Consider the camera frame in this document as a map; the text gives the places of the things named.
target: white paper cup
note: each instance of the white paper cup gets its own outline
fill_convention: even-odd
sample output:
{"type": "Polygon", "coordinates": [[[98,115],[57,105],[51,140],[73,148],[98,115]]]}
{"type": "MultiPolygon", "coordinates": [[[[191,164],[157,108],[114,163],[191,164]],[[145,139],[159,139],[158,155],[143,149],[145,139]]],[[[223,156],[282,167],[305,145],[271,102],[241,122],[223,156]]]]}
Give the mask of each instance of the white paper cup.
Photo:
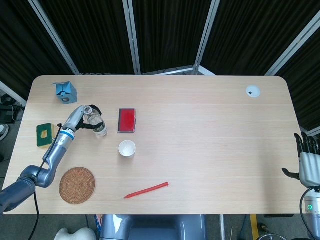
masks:
{"type": "Polygon", "coordinates": [[[132,157],[136,153],[136,145],[133,141],[124,140],[119,145],[119,153],[124,157],[132,157]]]}

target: black curtain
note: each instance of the black curtain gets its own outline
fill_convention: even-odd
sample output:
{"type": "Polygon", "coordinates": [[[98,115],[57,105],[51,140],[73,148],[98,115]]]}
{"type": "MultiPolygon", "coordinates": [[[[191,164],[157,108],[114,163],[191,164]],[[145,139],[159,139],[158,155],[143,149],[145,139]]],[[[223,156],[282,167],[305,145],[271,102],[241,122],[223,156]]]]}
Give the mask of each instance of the black curtain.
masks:
{"type": "Polygon", "coordinates": [[[319,10],[319,0],[221,0],[201,65],[264,75],[319,10]]]}
{"type": "Polygon", "coordinates": [[[133,0],[142,73],[193,65],[211,0],[133,0]]]}
{"type": "Polygon", "coordinates": [[[320,126],[320,29],[276,74],[288,84],[299,125],[320,126]]]}
{"type": "Polygon", "coordinates": [[[134,73],[121,0],[40,3],[81,73],[134,73]]]}
{"type": "Polygon", "coordinates": [[[0,81],[24,99],[41,75],[72,75],[26,0],[0,1],[0,81]]]}

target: round rattan coaster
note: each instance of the round rattan coaster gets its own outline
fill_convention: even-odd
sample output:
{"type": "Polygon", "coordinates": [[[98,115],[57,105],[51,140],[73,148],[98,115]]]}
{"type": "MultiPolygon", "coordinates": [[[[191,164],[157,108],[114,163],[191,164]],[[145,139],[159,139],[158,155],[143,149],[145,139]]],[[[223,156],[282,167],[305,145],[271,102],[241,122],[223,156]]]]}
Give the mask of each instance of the round rattan coaster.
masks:
{"type": "Polygon", "coordinates": [[[63,175],[60,196],[69,204],[82,204],[94,193],[95,186],[95,177],[88,169],[75,167],[63,175]]]}

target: white object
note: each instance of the white object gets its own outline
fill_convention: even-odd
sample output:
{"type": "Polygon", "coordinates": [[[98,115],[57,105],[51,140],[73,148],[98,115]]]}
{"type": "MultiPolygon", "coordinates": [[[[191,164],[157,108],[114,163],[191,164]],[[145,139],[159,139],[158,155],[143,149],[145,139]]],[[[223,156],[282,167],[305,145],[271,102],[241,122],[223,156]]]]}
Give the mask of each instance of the white object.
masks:
{"type": "Polygon", "coordinates": [[[2,141],[9,132],[9,126],[7,124],[0,124],[0,141],[2,141]]]}
{"type": "Polygon", "coordinates": [[[124,140],[119,145],[119,153],[124,157],[131,157],[136,153],[136,145],[133,141],[124,140]]]}
{"type": "Polygon", "coordinates": [[[257,98],[260,96],[260,88],[257,87],[256,85],[250,85],[246,89],[246,94],[248,94],[249,97],[251,98],[257,98]]]}
{"type": "Polygon", "coordinates": [[[81,228],[74,234],[69,234],[65,227],[60,229],[55,235],[54,240],[96,240],[95,232],[87,227],[81,228]]]}

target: red stick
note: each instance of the red stick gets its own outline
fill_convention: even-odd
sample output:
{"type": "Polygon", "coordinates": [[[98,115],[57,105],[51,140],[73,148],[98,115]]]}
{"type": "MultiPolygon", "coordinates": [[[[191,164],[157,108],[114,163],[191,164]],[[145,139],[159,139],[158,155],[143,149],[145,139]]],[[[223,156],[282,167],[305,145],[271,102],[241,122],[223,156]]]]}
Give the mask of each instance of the red stick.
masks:
{"type": "Polygon", "coordinates": [[[153,186],[153,187],[150,187],[150,188],[141,190],[141,191],[136,191],[136,192],[134,192],[134,193],[131,193],[131,194],[125,196],[124,198],[125,198],[125,199],[129,199],[129,198],[132,198],[132,197],[134,197],[134,196],[137,196],[137,195],[140,195],[140,194],[145,194],[145,193],[148,193],[148,192],[151,192],[151,191],[153,191],[153,190],[157,190],[157,189],[160,189],[160,188],[163,188],[163,187],[166,187],[166,186],[169,186],[169,183],[168,183],[168,182],[165,182],[165,183],[162,183],[162,184],[160,184],[160,185],[153,186]]]}

